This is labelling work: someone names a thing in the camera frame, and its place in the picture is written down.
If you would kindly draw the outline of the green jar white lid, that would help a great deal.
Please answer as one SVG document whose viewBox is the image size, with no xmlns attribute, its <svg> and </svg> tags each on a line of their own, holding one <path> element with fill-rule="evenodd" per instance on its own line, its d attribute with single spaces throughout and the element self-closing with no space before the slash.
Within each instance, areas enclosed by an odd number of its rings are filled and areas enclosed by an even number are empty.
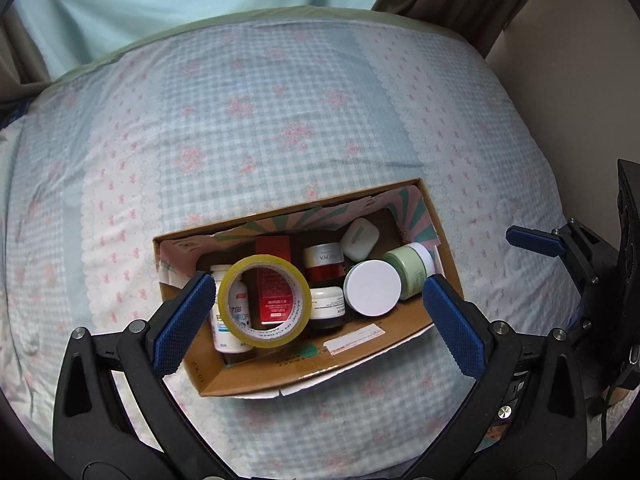
<svg viewBox="0 0 640 480">
<path fill-rule="evenodd" d="M 398 273 L 401 282 L 400 299 L 419 295 L 424 282 L 436 273 L 434 258 L 422 244 L 413 242 L 386 252 L 383 260 Z"/>
</svg>

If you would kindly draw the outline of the white earbuds case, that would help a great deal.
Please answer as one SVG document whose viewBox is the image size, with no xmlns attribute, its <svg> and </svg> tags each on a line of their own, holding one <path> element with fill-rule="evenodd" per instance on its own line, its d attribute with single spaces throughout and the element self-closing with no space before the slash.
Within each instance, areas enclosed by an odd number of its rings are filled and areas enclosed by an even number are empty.
<svg viewBox="0 0 640 480">
<path fill-rule="evenodd" d="M 341 238 L 343 256 L 353 262 L 366 260 L 380 238 L 380 231 L 369 220 L 358 218 L 348 227 Z"/>
</svg>

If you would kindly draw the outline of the yellow tape roll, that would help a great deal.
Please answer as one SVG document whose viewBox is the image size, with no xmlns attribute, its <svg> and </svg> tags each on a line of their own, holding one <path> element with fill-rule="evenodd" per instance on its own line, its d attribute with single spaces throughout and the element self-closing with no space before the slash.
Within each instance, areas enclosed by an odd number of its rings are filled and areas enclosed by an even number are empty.
<svg viewBox="0 0 640 480">
<path fill-rule="evenodd" d="M 270 330 L 255 330 L 238 321 L 231 312 L 231 287 L 247 270 L 267 269 L 276 272 L 287 283 L 292 292 L 292 311 L 280 325 Z M 296 266 L 272 255 L 254 255 L 232 264 L 217 287 L 216 300 L 222 322 L 233 336 L 255 348 L 273 349 L 285 346 L 296 339 L 305 329 L 311 312 L 310 287 Z"/>
</svg>

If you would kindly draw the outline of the dark red jar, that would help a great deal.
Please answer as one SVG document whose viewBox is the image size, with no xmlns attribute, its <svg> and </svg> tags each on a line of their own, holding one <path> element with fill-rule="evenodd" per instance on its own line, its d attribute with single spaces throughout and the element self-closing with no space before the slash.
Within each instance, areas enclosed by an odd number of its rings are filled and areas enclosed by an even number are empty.
<svg viewBox="0 0 640 480">
<path fill-rule="evenodd" d="M 306 247 L 303 260 L 310 284 L 334 282 L 345 276 L 344 255 L 338 243 Z"/>
</svg>

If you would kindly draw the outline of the large white lid jar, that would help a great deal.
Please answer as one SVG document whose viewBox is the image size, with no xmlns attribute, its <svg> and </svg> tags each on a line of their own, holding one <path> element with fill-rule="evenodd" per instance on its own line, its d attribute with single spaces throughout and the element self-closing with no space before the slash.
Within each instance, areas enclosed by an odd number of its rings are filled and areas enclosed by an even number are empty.
<svg viewBox="0 0 640 480">
<path fill-rule="evenodd" d="M 352 310 L 368 318 L 377 318 L 398 304 L 401 279 L 386 261 L 363 261 L 347 272 L 343 292 Z"/>
</svg>

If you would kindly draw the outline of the white supplement bottle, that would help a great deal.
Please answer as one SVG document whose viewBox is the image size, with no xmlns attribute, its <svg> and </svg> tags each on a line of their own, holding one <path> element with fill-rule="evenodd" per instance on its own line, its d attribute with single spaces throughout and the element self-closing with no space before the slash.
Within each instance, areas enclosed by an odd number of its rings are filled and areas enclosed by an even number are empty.
<svg viewBox="0 0 640 480">
<path fill-rule="evenodd" d="M 210 274 L 219 286 L 231 268 L 230 264 L 216 264 L 216 266 L 210 267 Z M 215 300 L 212 311 L 212 330 L 214 337 L 215 349 L 223 354 L 230 354 L 235 356 L 236 354 L 243 354 L 250 352 L 253 348 L 236 338 L 228 329 L 228 326 L 224 324 L 219 307 L 218 300 Z M 245 326 L 250 326 L 250 303 L 248 302 L 248 292 L 245 284 L 239 278 L 231 287 L 231 300 L 229 301 L 230 310 L 233 317 Z"/>
</svg>

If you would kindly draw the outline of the small white cream jar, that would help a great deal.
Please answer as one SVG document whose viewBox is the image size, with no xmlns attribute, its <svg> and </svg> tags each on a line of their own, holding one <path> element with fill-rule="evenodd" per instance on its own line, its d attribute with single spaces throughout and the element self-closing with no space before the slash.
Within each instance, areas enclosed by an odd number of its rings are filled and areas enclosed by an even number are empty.
<svg viewBox="0 0 640 480">
<path fill-rule="evenodd" d="M 344 325 L 346 306 L 341 287 L 312 288 L 310 296 L 310 325 L 317 330 L 335 330 Z"/>
</svg>

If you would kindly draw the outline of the red carton box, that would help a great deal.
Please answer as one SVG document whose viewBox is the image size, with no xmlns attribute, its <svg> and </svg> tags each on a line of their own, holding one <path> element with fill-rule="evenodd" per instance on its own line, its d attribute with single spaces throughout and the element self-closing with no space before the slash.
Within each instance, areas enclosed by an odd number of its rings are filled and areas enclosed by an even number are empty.
<svg viewBox="0 0 640 480">
<path fill-rule="evenodd" d="M 270 255 L 291 261 L 290 239 L 285 236 L 261 236 L 255 240 L 257 255 Z M 277 271 L 258 268 L 257 293 L 259 321 L 262 325 L 277 325 L 291 314 L 293 296 L 290 285 Z"/>
</svg>

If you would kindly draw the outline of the open cardboard box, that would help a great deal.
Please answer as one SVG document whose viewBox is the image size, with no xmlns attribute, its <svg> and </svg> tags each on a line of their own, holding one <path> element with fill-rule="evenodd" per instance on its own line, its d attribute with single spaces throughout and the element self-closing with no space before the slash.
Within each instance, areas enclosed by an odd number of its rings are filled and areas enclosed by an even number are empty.
<svg viewBox="0 0 640 480">
<path fill-rule="evenodd" d="M 171 300 L 206 262 L 237 263 L 254 255 L 259 237 L 287 236 L 292 266 L 303 266 L 302 250 L 320 240 L 336 240 L 350 222 L 368 218 L 381 230 L 372 252 L 380 256 L 402 242 L 417 242 L 438 253 L 437 266 L 461 287 L 436 209 L 420 179 L 252 214 L 153 240 L 160 296 Z M 200 396 L 248 396 L 300 389 L 303 382 L 357 366 L 423 334 L 433 322 L 420 297 L 402 300 L 378 318 L 348 316 L 333 334 L 303 326 L 297 334 L 276 335 L 252 358 L 230 364 L 214 348 L 209 321 L 195 333 L 182 365 Z"/>
</svg>

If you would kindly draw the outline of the blue checked floral bedsheet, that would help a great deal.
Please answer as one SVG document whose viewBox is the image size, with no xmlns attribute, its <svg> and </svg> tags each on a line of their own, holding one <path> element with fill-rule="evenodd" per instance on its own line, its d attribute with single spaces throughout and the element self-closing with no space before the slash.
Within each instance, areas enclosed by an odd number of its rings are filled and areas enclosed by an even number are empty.
<svg viewBox="0 0 640 480">
<path fill-rule="evenodd" d="M 1 387 L 52 448 L 70 332 L 160 305 L 160 234 L 421 179 L 463 293 L 521 333 L 567 326 L 565 221 L 544 154 L 460 38 L 370 13 L 210 20 L 61 79 L 1 133 Z"/>
</svg>

